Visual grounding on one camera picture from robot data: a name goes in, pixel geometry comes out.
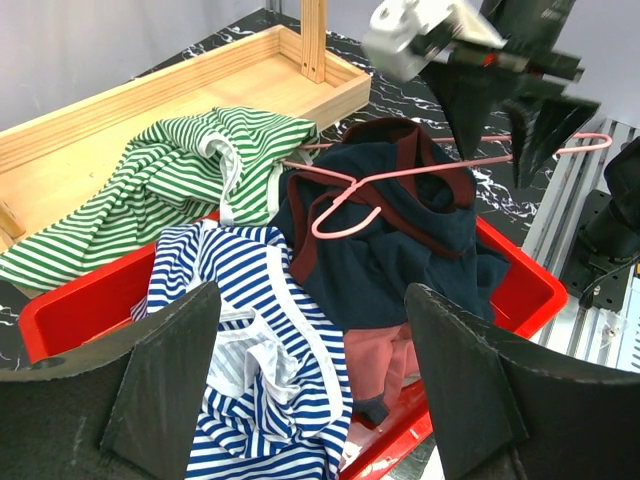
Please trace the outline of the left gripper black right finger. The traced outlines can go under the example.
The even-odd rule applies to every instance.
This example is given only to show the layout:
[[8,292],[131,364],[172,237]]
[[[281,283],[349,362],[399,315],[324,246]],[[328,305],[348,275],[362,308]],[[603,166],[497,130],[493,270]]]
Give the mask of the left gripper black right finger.
[[638,478],[638,374],[549,350],[422,284],[405,307],[445,478]]

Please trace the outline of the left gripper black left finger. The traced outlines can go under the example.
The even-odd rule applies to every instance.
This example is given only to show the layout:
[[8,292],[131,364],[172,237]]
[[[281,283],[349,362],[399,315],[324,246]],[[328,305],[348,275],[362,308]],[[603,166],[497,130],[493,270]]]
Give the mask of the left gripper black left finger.
[[2,371],[2,478],[185,478],[220,308],[205,283],[90,344]]

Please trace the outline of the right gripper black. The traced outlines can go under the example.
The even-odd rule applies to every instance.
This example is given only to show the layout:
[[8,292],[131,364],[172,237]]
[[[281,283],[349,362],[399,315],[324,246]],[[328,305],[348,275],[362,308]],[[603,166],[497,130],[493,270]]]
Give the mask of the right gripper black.
[[[476,9],[467,1],[451,2],[455,47],[449,64],[428,64],[422,80],[439,102],[462,159],[474,157],[505,83],[545,75],[569,82],[581,78],[580,59],[555,49],[573,6],[572,1],[484,1]],[[569,96],[504,101],[515,187],[528,188],[599,107]]]

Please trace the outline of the red tank top grey trim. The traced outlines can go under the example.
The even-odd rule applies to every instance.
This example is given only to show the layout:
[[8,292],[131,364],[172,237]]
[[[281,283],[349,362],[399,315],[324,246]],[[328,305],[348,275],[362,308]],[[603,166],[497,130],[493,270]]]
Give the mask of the red tank top grey trim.
[[377,329],[351,329],[344,335],[346,366],[354,412],[381,424],[419,367],[407,323]]

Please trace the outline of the blue white striped tank top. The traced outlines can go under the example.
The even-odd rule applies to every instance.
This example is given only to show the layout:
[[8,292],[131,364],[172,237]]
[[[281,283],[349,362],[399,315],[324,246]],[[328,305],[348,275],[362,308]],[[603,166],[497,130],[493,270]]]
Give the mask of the blue white striped tank top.
[[289,272],[274,227],[165,229],[134,319],[204,283],[221,312],[186,475],[334,479],[352,415],[342,331]]

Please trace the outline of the navy maroon tank top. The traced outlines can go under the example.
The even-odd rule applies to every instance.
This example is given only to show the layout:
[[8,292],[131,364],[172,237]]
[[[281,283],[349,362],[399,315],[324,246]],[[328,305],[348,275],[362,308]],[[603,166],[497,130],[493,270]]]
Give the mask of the navy maroon tank top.
[[412,283],[493,319],[509,262],[477,237],[473,174],[419,124],[355,124],[315,171],[282,174],[279,194],[272,225],[293,251],[290,274],[341,329],[402,324]]

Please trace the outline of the green white striped tank top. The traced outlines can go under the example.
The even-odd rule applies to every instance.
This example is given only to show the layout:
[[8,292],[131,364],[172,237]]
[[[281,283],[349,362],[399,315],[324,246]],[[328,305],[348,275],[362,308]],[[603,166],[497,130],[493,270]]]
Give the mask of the green white striped tank top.
[[279,209],[286,162],[315,122],[249,107],[158,120],[133,137],[101,190],[1,255],[1,278],[47,292],[147,244],[163,229],[213,212],[224,225],[264,226]]

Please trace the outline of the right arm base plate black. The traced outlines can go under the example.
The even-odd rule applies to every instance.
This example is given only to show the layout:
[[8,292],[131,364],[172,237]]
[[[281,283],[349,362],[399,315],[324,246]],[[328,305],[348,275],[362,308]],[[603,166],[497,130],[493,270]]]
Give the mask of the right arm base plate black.
[[630,262],[638,254],[639,208],[593,190],[583,205],[560,280],[575,298],[597,282],[591,305],[618,313],[626,295]]

